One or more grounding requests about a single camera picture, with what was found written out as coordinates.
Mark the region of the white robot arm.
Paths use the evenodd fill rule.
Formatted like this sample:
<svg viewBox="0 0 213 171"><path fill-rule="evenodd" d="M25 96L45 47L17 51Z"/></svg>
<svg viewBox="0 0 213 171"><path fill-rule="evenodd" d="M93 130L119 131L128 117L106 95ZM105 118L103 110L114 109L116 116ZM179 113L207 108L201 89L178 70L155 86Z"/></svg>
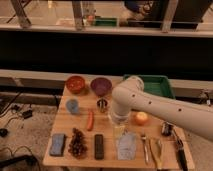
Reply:
<svg viewBox="0 0 213 171"><path fill-rule="evenodd" d="M146 93L138 76L130 76L113 88L109 116L120 124L128 120L132 109L213 141L213 108Z"/></svg>

